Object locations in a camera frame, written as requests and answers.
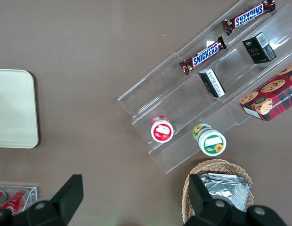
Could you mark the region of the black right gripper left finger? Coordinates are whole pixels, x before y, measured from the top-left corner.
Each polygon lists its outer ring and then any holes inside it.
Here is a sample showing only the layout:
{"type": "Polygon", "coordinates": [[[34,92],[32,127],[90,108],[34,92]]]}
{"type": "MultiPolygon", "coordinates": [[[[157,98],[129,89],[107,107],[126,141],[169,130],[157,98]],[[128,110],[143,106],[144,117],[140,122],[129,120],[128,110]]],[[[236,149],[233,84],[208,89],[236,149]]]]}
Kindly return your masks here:
{"type": "Polygon", "coordinates": [[[49,200],[35,203],[26,211],[29,226],[66,226],[83,200],[81,174],[72,175],[49,200]]]}

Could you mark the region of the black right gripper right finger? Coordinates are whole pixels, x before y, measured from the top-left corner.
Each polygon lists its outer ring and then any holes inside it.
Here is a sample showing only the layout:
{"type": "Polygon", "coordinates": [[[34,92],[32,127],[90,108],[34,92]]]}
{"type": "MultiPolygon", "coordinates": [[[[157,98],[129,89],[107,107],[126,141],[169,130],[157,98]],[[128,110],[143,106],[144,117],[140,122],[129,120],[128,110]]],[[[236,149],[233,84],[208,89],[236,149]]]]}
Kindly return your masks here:
{"type": "Polygon", "coordinates": [[[221,199],[213,199],[197,174],[189,175],[189,198],[195,214],[187,226],[227,226],[231,217],[231,205],[221,199]]]}

